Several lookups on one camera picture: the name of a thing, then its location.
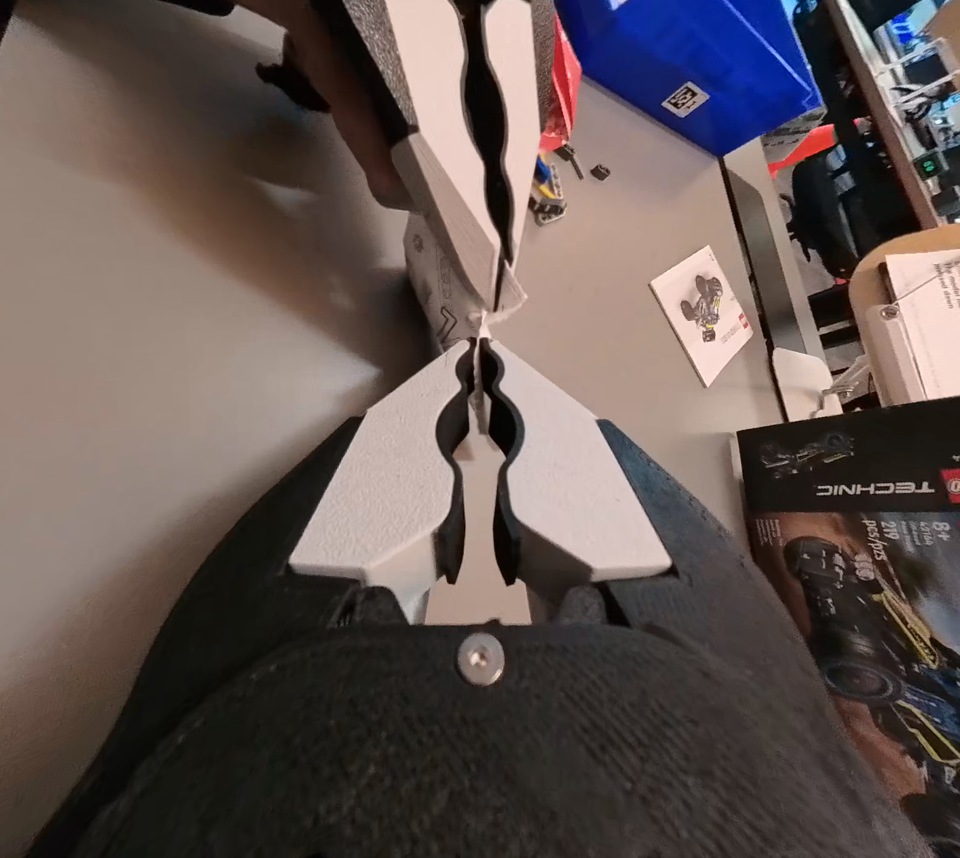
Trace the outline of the sign holder with paper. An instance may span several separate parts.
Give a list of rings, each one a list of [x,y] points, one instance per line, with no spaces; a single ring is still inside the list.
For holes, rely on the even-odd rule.
[[[849,299],[882,406],[959,395],[958,249],[862,262]]]

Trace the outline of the red plastic bag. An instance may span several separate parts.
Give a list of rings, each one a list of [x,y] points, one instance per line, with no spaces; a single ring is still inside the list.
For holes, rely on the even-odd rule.
[[[554,16],[554,58],[549,103],[539,151],[549,153],[568,144],[577,114],[582,66],[558,14]]]

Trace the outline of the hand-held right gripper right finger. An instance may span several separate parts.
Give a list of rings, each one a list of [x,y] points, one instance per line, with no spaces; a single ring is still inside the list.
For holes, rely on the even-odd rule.
[[[533,624],[550,622],[574,588],[647,579],[671,557],[601,421],[497,340],[482,341],[487,434],[503,454],[494,553],[522,582]]]

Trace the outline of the white instruction booklet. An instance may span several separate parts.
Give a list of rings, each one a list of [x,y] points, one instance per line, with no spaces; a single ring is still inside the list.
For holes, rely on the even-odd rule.
[[[710,387],[754,334],[714,250],[693,252],[649,287],[700,382]]]

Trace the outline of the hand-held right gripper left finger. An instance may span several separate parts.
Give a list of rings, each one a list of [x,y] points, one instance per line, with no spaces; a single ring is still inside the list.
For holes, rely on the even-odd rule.
[[[458,342],[366,411],[294,547],[297,573],[388,588],[413,624],[465,544],[462,470],[474,341]]]

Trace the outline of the pile of lego pieces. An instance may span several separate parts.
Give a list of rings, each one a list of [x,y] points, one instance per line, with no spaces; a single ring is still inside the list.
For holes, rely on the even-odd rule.
[[[528,209],[541,228],[558,222],[568,211],[557,168],[543,154],[535,161]]]

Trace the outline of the orange traffic cone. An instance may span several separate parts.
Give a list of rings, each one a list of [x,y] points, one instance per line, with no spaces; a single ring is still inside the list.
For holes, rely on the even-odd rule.
[[[781,170],[827,152],[837,144],[835,126],[832,123],[818,125],[803,137],[796,132],[784,135],[782,138],[783,141],[778,139],[775,143],[764,147],[764,155],[768,157],[767,167],[772,179]]]

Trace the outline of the white printed paper bag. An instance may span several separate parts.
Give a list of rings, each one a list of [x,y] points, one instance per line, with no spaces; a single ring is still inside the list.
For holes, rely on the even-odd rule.
[[[426,218],[411,212],[403,237],[407,273],[441,356],[388,397],[389,410],[411,406],[428,430],[415,432],[418,454],[437,447],[449,465],[470,431],[469,410],[479,400],[481,432],[510,468],[525,444],[522,393],[530,368],[486,329],[488,314],[469,294]]]

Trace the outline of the wooden desk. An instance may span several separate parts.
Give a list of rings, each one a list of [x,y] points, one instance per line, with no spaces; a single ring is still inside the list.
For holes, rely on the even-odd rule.
[[[880,50],[848,0],[822,0],[844,49],[846,58],[870,117],[883,140],[896,179],[920,229],[949,224],[936,212],[928,184],[913,165],[919,145],[909,138],[889,99],[886,85],[892,82]]]

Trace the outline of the lego set box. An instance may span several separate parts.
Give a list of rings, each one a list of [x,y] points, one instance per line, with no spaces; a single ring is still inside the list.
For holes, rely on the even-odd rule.
[[[959,855],[959,399],[736,434],[750,549],[852,743]]]

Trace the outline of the large blue plastic bin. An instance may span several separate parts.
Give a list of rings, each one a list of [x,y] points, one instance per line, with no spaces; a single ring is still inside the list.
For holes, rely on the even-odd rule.
[[[714,156],[821,106],[781,0],[555,0],[594,83]]]

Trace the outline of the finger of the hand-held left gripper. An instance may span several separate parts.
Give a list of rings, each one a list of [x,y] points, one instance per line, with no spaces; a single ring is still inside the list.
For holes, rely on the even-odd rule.
[[[541,113],[529,0],[493,0],[481,17],[487,97],[485,191],[502,261],[519,257],[524,216],[541,140]]]
[[[483,307],[498,303],[501,244],[489,215],[485,169],[467,126],[467,51],[452,0],[384,0],[413,107],[391,150],[417,211]]]

